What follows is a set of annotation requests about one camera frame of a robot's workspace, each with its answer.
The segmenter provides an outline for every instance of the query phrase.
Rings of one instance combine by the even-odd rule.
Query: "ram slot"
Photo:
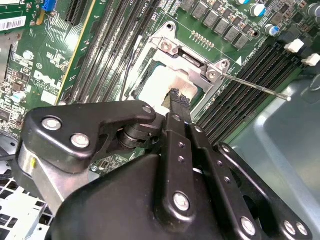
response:
[[[147,8],[145,9],[144,14],[142,14],[142,17],[141,17],[140,21],[138,22],[138,26],[137,26],[136,30],[132,34],[133,35],[132,39],[134,39],[134,41],[131,42],[127,51],[122,55],[122,57],[120,59],[120,63],[129,61],[130,53],[132,52],[132,49],[136,43],[136,39],[137,39],[138,35],[143,34],[146,31],[146,29],[147,29],[150,21],[152,20],[152,17],[154,16],[160,2],[161,2],[161,0],[151,1],[149,3],[149,5],[147,6]],[[124,69],[125,69],[124,67],[122,68],[122,66],[118,65],[118,67],[114,71],[115,75],[112,76],[112,78],[110,79],[109,84],[108,84],[108,88],[103,93],[103,98],[102,98],[102,101],[100,101],[100,102],[106,102],[110,99],[116,85],[118,84],[118,80],[120,79],[119,76],[122,74]]]
[[[117,6],[114,7],[114,4],[115,0],[110,1],[104,10],[103,19],[101,20],[100,26],[98,28],[99,30],[92,41],[90,49],[81,67],[80,73],[78,74],[76,82],[72,88],[71,99],[73,101],[79,101],[82,96],[81,93],[83,92],[83,89],[90,82],[88,76],[92,71],[95,62],[97,61],[98,51],[101,49],[110,29],[112,28],[112,22],[117,13],[118,8]]]

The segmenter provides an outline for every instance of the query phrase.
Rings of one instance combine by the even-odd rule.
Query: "pcie slot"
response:
[[[282,79],[287,79],[290,74],[295,70],[295,66],[291,65],[289,69],[286,71],[286,73],[282,76]],[[283,82],[282,81],[275,81],[272,85],[271,88],[278,88]],[[249,108],[247,111],[243,114],[244,116],[238,116],[237,119],[234,120],[234,122],[230,122],[229,124],[224,125],[224,129],[221,131],[220,134],[217,134],[216,136],[212,136],[210,138],[211,143],[217,143],[224,141],[233,131],[235,131],[241,124],[242,122],[250,116],[256,109],[259,107],[260,104],[262,104],[267,98],[269,97],[268,94],[259,92],[255,99],[257,101],[254,101],[254,99],[251,101]]]
[[[117,11],[114,15],[114,19],[111,23],[111,28],[106,35],[106,38],[104,39],[102,45],[99,48],[99,52],[96,55],[96,59],[90,68],[89,74],[87,75],[88,81],[86,82],[86,85],[84,86],[79,101],[81,103],[86,103],[88,101],[89,92],[93,87],[93,84],[95,83],[95,78],[98,74],[99,67],[103,64],[104,56],[107,53],[110,43],[115,40],[115,35],[119,36],[123,32],[123,28],[121,27],[121,23],[124,20],[126,9],[129,7],[130,0],[124,0],[120,1],[120,6],[118,6]]]
[[[78,25],[84,14],[87,3],[88,0],[71,0],[66,12],[65,20],[73,26]]]
[[[119,41],[112,46],[112,49],[110,52],[113,54],[112,55],[110,54],[109,58],[107,59],[105,64],[106,67],[103,70],[102,74],[100,75],[95,85],[95,88],[93,90],[93,93],[91,94],[91,98],[89,100],[91,103],[94,103],[98,100],[99,93],[104,87],[104,82],[107,80],[109,73],[111,72],[116,62],[117,57],[119,56],[119,54],[123,50],[122,48],[126,44],[126,41],[128,41],[128,37],[130,33],[134,30],[134,27],[136,24],[135,20],[139,17],[144,6],[145,6],[145,3],[141,1],[135,8],[132,8],[132,11],[129,13],[130,17],[126,18],[126,22],[124,24],[124,27],[122,28],[123,32],[118,38]]]
[[[133,35],[132,35],[132,39],[137,39],[139,34],[142,34],[146,31],[150,21],[152,20],[153,15],[155,14],[159,4],[160,4],[161,0],[156,0],[156,1],[152,1],[149,3],[149,5],[147,6],[147,9],[144,11],[145,14],[142,15],[142,19],[139,21],[138,26],[136,28],[136,30],[134,31]],[[123,61],[128,61],[128,57],[129,57],[129,53],[132,51],[133,47],[135,45],[135,41],[133,41],[130,45],[130,47],[127,49],[126,53],[123,54],[120,62]],[[109,87],[107,89],[106,92],[103,93],[103,98],[101,102],[105,102],[108,101],[115,89],[115,86],[117,85],[117,81],[120,79],[120,75],[123,72],[125,68],[121,68],[120,65],[118,65],[118,67],[115,70],[116,76],[117,77],[113,77],[110,80],[110,84]]]
[[[266,88],[269,88],[269,85],[272,84],[275,77],[278,77],[279,72],[281,72],[283,69],[290,67],[289,61],[285,60],[283,62],[280,62],[280,65],[275,68],[273,68],[270,72],[266,72],[266,76],[263,79],[263,82],[259,83],[259,85],[264,86]],[[228,114],[226,114],[225,118],[222,119],[215,119],[215,125],[214,128],[216,131],[210,130],[209,138],[213,141],[217,136],[215,133],[221,133],[223,132],[223,128],[226,128],[228,125],[230,125],[230,122],[233,122],[235,118],[241,117],[243,118],[246,114],[244,113],[245,109],[252,103],[252,101],[260,94],[260,91],[255,90],[250,87],[246,87],[245,95],[242,96],[241,99],[237,99],[237,103],[230,104],[230,106],[234,106],[231,108],[231,111],[229,111]]]
[[[112,27],[111,23],[116,14],[116,9],[112,8],[114,3],[115,0],[110,1],[104,10],[103,19],[101,20],[99,31],[93,39],[93,42],[86,55],[87,57],[84,60],[80,73],[78,74],[76,82],[72,88],[71,99],[76,102],[79,101],[84,87],[88,84],[88,75],[91,72],[92,64],[97,60],[96,56],[98,55],[98,50],[101,48],[107,34],[109,33],[109,30]]]

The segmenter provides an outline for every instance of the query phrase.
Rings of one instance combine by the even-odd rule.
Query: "screw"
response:
[[[300,223],[297,222],[296,223],[297,228],[299,229],[300,233],[302,233],[303,235],[307,236],[308,235],[308,231],[307,229]]]
[[[173,195],[173,201],[179,210],[185,212],[189,209],[190,204],[189,204],[187,197],[184,194],[182,194],[180,192],[176,192]]]
[[[175,120],[177,120],[178,122],[180,122],[181,120],[180,120],[180,117],[178,116],[178,115],[173,115],[172,116]]]
[[[89,146],[90,141],[86,135],[77,133],[71,137],[71,143],[77,148],[84,149]]]
[[[99,168],[98,168],[97,166],[95,166],[95,165],[93,165],[93,166],[91,167],[91,171],[94,172],[94,173],[95,173],[96,171],[98,171],[98,169],[99,169]]]
[[[247,234],[249,234],[251,236],[256,234],[255,226],[252,224],[252,222],[248,218],[243,216],[241,218],[241,224]]]
[[[56,131],[61,128],[61,122],[53,117],[48,117],[42,121],[42,126],[50,131]]]
[[[290,222],[284,221],[283,222],[285,229],[291,234],[291,235],[296,235],[296,230],[294,229],[294,226],[291,225]]]
[[[142,109],[147,112],[148,114],[152,113],[152,110],[149,106],[143,106]]]
[[[194,126],[194,128],[198,133],[202,133],[202,129],[199,126]]]
[[[216,77],[216,73],[215,72],[211,72],[210,74],[209,74],[209,78],[210,79],[214,79]]]
[[[222,148],[223,148],[223,150],[225,150],[227,153],[230,153],[230,150],[229,150],[229,148],[227,147],[227,146],[222,146]]]

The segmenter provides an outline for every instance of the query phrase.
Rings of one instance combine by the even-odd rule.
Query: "black dimm slot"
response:
[[[243,77],[247,78],[247,76],[245,76],[246,73],[250,69],[255,68],[256,65],[258,65],[259,62],[261,61],[260,58],[263,58],[264,56],[268,55],[268,51],[270,53],[270,46],[267,45],[263,49],[261,49],[259,52],[257,52],[256,55],[253,56],[253,59],[247,63],[245,68],[243,68],[240,71],[240,73],[238,74],[237,77],[239,77],[239,78],[243,78]],[[219,107],[219,105],[223,104],[227,100],[227,98],[230,97],[230,94],[234,93],[237,88],[239,88],[238,84],[236,84],[233,81],[230,82],[229,85],[227,86],[227,89],[225,89],[225,91],[222,92],[222,94],[219,96],[218,100],[216,100],[216,102],[214,102],[211,105],[211,107],[205,113],[205,115],[200,118],[200,120],[198,121],[198,124],[201,125],[201,126],[206,126],[207,122],[211,119],[211,114],[213,114],[215,109],[217,107]]]
[[[129,49],[126,51],[125,54],[123,54],[121,62],[124,59],[127,59],[129,57],[129,53],[132,51],[135,43],[136,43],[136,39],[138,37],[138,35],[140,33],[144,33],[152,19],[152,17],[154,16],[159,4],[160,4],[161,0],[156,0],[153,1],[151,4],[148,5],[148,8],[145,10],[146,15],[144,15],[142,17],[142,19],[140,20],[140,24],[137,28],[137,30],[134,32],[132,39],[135,39],[135,41],[132,42],[131,46],[129,47]],[[121,70],[121,68],[118,66],[118,68],[116,69],[115,73],[117,73],[118,75],[121,74],[123,72],[124,68]],[[116,85],[117,85],[117,80],[112,78],[111,79],[111,84],[110,87],[108,88],[107,92],[104,93],[102,102],[105,102],[107,100],[109,100],[113,90],[115,89]]]
[[[264,86],[266,88],[269,87],[269,84],[272,83],[272,81],[274,80],[275,77],[278,76],[278,73],[282,71],[282,69],[287,66],[288,67],[289,61],[284,61],[280,63],[280,66],[274,67],[270,72],[266,72],[266,76],[263,80],[263,82],[259,83],[260,86]],[[230,122],[232,122],[235,118],[238,118],[241,116],[244,116],[246,114],[244,114],[244,110],[248,107],[248,105],[251,103],[251,101],[253,101],[253,99],[255,99],[258,94],[260,94],[261,92],[259,90],[256,90],[254,88],[248,88],[247,92],[245,93],[245,100],[241,101],[239,99],[238,103],[236,103],[234,105],[234,108],[232,109],[232,114],[227,114],[227,117],[225,119],[221,119],[220,121],[216,121],[216,125],[215,127],[216,129],[216,133],[221,133],[223,132],[223,128],[227,128],[228,125],[230,124]],[[215,133],[210,134],[210,138],[211,140],[215,139],[217,136]]]
[[[115,61],[116,61],[122,47],[125,45],[126,41],[128,40],[129,34],[131,33],[131,31],[133,30],[133,27],[135,26],[135,23],[136,23],[135,19],[138,18],[139,14],[141,13],[144,6],[145,6],[145,3],[143,1],[141,1],[138,6],[132,8],[132,11],[129,14],[130,17],[128,17],[126,19],[126,23],[123,28],[123,34],[119,38],[120,42],[118,44],[115,43],[112,47],[111,53],[114,53],[114,52],[115,53],[110,55],[109,59],[107,60],[107,62],[105,64],[106,67],[103,70],[102,75],[101,75],[100,79],[98,80],[93,93],[91,94],[91,98],[89,100],[91,103],[95,103],[98,100],[99,93],[101,92],[101,90],[104,87],[104,82],[108,78],[108,75],[115,64]]]
[[[284,80],[287,79],[295,69],[296,69],[295,66],[291,65],[290,68],[287,70],[287,73],[282,76],[282,79]],[[272,88],[276,89],[282,83],[283,81],[274,82],[274,85],[272,85]],[[223,142],[233,131],[235,131],[243,123],[246,117],[250,116],[259,107],[259,105],[262,104],[268,97],[269,95],[267,93],[259,92],[258,96],[256,97],[258,100],[255,102],[252,102],[254,104],[252,104],[250,108],[246,111],[245,116],[238,118],[236,122],[232,125],[232,127],[227,126],[223,130],[223,132],[221,132],[217,137],[215,137],[214,139],[211,139],[211,143],[215,144],[217,142]]]
[[[103,46],[102,46],[100,52],[97,55],[97,56],[101,56],[101,57],[98,59],[98,62],[94,63],[94,66],[88,75],[88,79],[90,79],[90,81],[84,87],[84,89],[81,93],[81,98],[79,100],[81,103],[86,103],[88,100],[89,91],[94,84],[94,79],[96,77],[96,73],[98,71],[98,68],[102,64],[103,56],[106,54],[106,52],[108,50],[108,46],[110,45],[111,41],[114,39],[115,33],[118,30],[118,28],[120,27],[120,24],[124,18],[126,9],[129,6],[130,2],[131,2],[130,0],[120,1],[120,6],[118,7],[117,12],[115,14],[115,20],[112,22],[111,29],[110,29],[109,33],[107,34],[105,41],[103,42]]]
[[[277,58],[277,55],[275,52],[272,52],[271,54],[266,54],[268,56],[268,59],[271,58],[272,60],[275,60]],[[268,69],[270,67],[270,65],[272,65],[274,62],[273,61],[266,61],[266,62],[260,62],[257,63],[256,66],[259,67],[260,71],[251,71],[251,72],[247,72],[247,75],[249,76],[243,76],[244,79],[246,81],[249,81],[249,82],[252,82],[252,83],[255,83],[255,84],[258,84],[259,85],[259,80],[261,78],[261,76],[264,74],[265,70]],[[248,91],[250,89],[250,87],[248,86],[245,86],[245,85],[242,85],[242,84],[239,84],[237,82],[234,83],[235,86],[233,87],[234,90],[232,90],[231,92],[229,92],[229,96],[227,99],[223,99],[222,103],[220,104],[220,108],[217,109],[214,113],[214,119],[217,119],[219,118],[221,115],[222,116],[225,116],[226,115],[226,112],[225,112],[225,109],[223,109],[225,107],[225,105],[227,103],[229,103],[229,101],[233,99],[233,102],[229,103],[229,106],[235,106],[237,104],[236,101],[240,101],[244,96],[245,96],[245,93],[244,91]],[[210,123],[207,122],[206,125],[203,126],[203,129],[206,131],[206,129],[213,129],[214,130],[214,125],[215,125],[215,122],[216,121],[212,121]]]
[[[96,35],[94,36],[92,44],[90,45],[89,51],[86,54],[86,58],[81,67],[80,73],[78,74],[75,84],[72,88],[71,99],[76,102],[79,101],[84,87],[90,81],[90,79],[88,78],[88,75],[91,72],[91,68],[88,69],[88,66],[91,65],[93,58],[97,60],[96,58],[97,51],[101,48],[103,41],[106,38],[112,26],[111,22],[113,20],[113,17],[115,16],[115,11],[113,11],[111,7],[113,6],[114,2],[115,0],[110,1],[104,10],[104,14],[103,14],[104,17],[101,20],[99,32],[97,32]]]

